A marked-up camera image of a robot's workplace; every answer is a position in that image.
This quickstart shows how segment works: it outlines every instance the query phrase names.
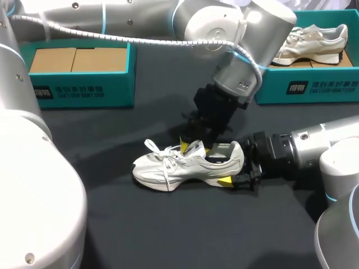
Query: screw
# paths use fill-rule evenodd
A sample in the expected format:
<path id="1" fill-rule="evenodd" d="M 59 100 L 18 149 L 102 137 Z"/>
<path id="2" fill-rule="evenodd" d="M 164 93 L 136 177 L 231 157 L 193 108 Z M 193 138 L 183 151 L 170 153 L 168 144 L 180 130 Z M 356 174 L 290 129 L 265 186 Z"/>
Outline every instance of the screw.
<path id="1" fill-rule="evenodd" d="M 25 256 L 26 263 L 32 265 L 35 262 L 35 256 L 32 253 L 28 253 Z"/>
<path id="2" fill-rule="evenodd" d="M 19 74 L 16 75 L 16 78 L 20 81 L 24 81 L 24 79 L 22 78 L 22 76 L 20 76 Z"/>
<path id="3" fill-rule="evenodd" d="M 301 140 L 306 140 L 308 138 L 309 136 L 306 133 L 301 135 Z"/>

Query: teal shoe box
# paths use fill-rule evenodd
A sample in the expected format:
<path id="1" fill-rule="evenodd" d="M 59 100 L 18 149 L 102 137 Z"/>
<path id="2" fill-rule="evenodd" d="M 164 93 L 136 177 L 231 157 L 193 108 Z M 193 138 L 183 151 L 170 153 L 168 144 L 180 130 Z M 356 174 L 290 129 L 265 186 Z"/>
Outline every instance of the teal shoe box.
<path id="1" fill-rule="evenodd" d="M 49 49 L 57 49 L 62 53 L 62 50 L 66 50 L 66 54 L 57 54 L 51 58 L 42 53 L 42 60 L 36 58 L 40 50 L 49 52 Z M 134 105 L 136 49 L 131 44 L 98 39 L 52 40 L 22 44 L 20 51 L 42 109 L 118 108 Z M 96 57 L 89 57 L 91 51 L 97 52 Z M 35 61 L 37 64 L 42 61 L 48 68 L 44 70 L 50 71 L 37 68 L 34 72 Z M 75 70 L 81 61 L 87 71 L 79 68 Z M 107 69 L 117 65 L 121 68 Z"/>
<path id="2" fill-rule="evenodd" d="M 268 68 L 256 94 L 258 104 L 339 103 L 359 101 L 359 13 L 357 10 L 297 11 L 297 25 L 348 26 L 345 48 L 352 67 Z"/>

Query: black fabric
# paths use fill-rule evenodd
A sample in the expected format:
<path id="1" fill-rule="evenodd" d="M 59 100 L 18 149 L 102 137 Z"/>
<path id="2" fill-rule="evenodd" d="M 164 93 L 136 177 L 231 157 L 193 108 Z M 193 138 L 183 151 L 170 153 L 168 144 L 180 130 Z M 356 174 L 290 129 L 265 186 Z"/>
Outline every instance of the black fabric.
<path id="1" fill-rule="evenodd" d="M 320 268 L 313 240 L 325 196 L 317 170 L 296 173 L 296 182 L 262 181 L 256 192 L 190 182 L 160 193 L 132 181 L 132 162 L 149 152 L 146 138 L 160 149 L 179 144 L 181 113 L 195 108 L 216 61 L 195 60 L 188 48 L 141 47 L 134 109 L 43 113 L 87 190 L 82 268 Z M 288 133 L 358 111 L 357 104 L 253 102 L 236 111 L 225 138 Z"/>

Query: white sneaker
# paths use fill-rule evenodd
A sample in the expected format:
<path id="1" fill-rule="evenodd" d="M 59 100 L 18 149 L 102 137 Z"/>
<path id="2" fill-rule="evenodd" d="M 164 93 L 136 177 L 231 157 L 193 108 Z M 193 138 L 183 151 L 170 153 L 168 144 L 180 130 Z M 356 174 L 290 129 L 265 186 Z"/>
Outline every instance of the white sneaker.
<path id="1" fill-rule="evenodd" d="M 290 66 L 297 60 L 309 59 L 318 63 L 338 64 L 347 45 L 348 27 L 321 29 L 315 25 L 295 27 L 273 59 L 280 66 Z"/>
<path id="2" fill-rule="evenodd" d="M 142 185 L 159 191 L 173 191 L 188 179 L 222 187 L 218 179 L 238 174 L 244 162 L 243 150 L 236 141 L 215 144 L 207 154 L 200 140 L 190 144 L 183 154 L 175 150 L 180 146 L 160 151 L 151 140 L 146 140 L 145 145 L 153 153 L 138 158 L 132 173 Z"/>

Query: shoe insole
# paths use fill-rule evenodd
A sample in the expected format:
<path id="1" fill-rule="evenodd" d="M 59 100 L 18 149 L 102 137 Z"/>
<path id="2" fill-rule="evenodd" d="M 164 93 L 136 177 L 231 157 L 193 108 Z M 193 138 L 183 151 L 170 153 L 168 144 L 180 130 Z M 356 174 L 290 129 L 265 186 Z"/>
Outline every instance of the shoe insole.
<path id="1" fill-rule="evenodd" d="M 212 164 L 222 164 L 222 163 L 225 163 L 226 161 L 229 161 L 229 158 L 227 158 L 227 157 L 206 157 L 205 160 Z"/>

